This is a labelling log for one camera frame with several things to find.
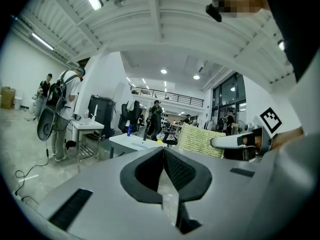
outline green textured mat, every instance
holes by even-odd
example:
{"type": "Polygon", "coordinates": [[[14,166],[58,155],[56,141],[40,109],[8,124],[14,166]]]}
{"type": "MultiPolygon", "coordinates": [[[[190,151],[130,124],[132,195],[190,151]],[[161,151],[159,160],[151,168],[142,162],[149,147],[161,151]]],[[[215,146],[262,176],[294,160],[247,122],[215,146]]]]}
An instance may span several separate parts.
{"type": "Polygon", "coordinates": [[[223,158],[225,150],[212,147],[210,141],[212,138],[224,136],[226,136],[225,133],[205,130],[184,123],[176,147],[194,153],[223,158]]]}

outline floor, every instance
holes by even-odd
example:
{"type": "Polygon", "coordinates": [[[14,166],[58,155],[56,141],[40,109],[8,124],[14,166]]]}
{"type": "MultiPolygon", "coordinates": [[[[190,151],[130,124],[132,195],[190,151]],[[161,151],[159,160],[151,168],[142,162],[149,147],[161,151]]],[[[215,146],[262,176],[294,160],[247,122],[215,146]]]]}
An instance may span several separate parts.
{"type": "MultiPolygon", "coordinates": [[[[7,110],[0,108],[0,171],[10,192],[16,191],[22,181],[16,178],[17,170],[25,174],[34,165],[44,165],[47,163],[46,142],[38,139],[37,123],[27,121],[24,118],[33,118],[28,110],[7,110]]],[[[142,127],[137,132],[137,136],[143,137],[145,129],[142,127]]],[[[87,138],[87,145],[91,149],[97,146],[95,140],[87,138]]],[[[20,197],[31,196],[36,202],[41,200],[54,188],[61,185],[78,173],[77,159],[72,152],[64,161],[57,163],[52,156],[51,139],[47,141],[49,150],[49,163],[46,166],[36,166],[27,175],[24,187],[18,192],[20,197]]],[[[109,159],[109,140],[100,142],[99,159],[109,159]]],[[[88,158],[81,162],[81,170],[95,166],[99,161],[88,158]]],[[[173,187],[168,175],[162,172],[158,192],[163,195],[163,209],[168,215],[172,224],[175,224],[178,211],[179,195],[173,187]]],[[[31,198],[26,198],[25,202],[33,208],[37,208],[37,203],[31,198]]]]}

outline shoe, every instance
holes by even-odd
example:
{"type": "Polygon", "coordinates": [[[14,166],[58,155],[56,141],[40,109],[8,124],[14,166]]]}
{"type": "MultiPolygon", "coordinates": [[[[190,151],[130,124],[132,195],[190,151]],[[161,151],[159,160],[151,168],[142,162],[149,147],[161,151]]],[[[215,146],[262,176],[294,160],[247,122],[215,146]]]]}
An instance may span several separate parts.
{"type": "Polygon", "coordinates": [[[66,160],[67,159],[67,155],[66,154],[64,154],[64,156],[61,158],[61,159],[54,159],[57,163],[59,163],[59,162],[61,162],[61,161],[63,161],[63,160],[66,160]]]}

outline balcony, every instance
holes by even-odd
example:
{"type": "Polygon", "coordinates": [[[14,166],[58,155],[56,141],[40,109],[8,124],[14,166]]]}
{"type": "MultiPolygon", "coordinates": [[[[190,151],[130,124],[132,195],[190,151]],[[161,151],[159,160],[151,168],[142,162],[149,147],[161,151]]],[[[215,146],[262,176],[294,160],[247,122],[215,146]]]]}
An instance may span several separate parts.
{"type": "Polygon", "coordinates": [[[203,99],[189,97],[181,94],[165,92],[161,90],[132,87],[132,86],[130,86],[130,89],[132,94],[141,95],[143,97],[169,100],[169,101],[173,101],[181,104],[193,105],[200,108],[202,108],[204,105],[203,99]]]}

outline blue bottle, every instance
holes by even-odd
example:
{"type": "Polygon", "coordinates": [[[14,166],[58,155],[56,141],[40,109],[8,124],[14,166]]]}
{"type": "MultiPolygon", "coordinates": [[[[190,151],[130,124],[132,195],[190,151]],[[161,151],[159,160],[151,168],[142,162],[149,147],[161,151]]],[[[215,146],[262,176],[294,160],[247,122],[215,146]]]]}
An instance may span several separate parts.
{"type": "Polygon", "coordinates": [[[126,135],[130,136],[131,133],[132,133],[132,124],[129,125],[128,131],[126,132],[126,135]]]}

